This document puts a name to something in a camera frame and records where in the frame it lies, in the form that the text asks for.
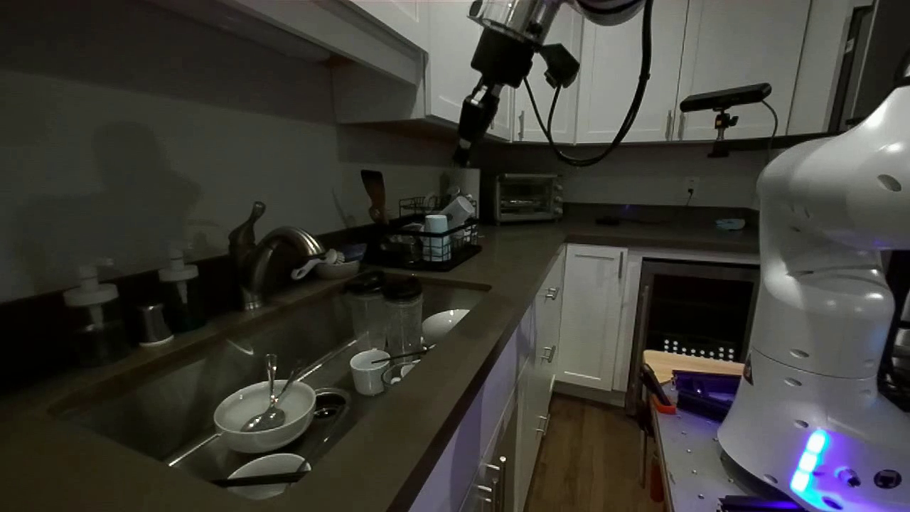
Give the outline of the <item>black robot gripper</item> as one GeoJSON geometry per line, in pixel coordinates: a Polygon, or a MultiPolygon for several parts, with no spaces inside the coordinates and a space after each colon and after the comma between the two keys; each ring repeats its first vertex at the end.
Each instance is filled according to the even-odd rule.
{"type": "Polygon", "coordinates": [[[457,141],[452,159],[466,168],[474,151],[474,141],[490,132],[499,107],[501,84],[517,87],[529,70],[531,57],[546,58],[546,83],[553,87],[568,87],[581,70],[581,61],[561,41],[544,41],[546,27],[531,23],[527,27],[509,27],[492,23],[480,30],[479,47],[473,53],[473,67],[480,74],[480,83],[462,102],[457,141]]]}

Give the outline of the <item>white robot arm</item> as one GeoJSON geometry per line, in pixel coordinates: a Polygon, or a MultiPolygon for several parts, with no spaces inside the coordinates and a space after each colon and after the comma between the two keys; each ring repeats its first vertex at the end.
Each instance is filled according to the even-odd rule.
{"type": "Polygon", "coordinates": [[[910,246],[910,83],[759,172],[759,294],[723,451],[810,512],[910,512],[910,412],[881,393],[910,246]]]}

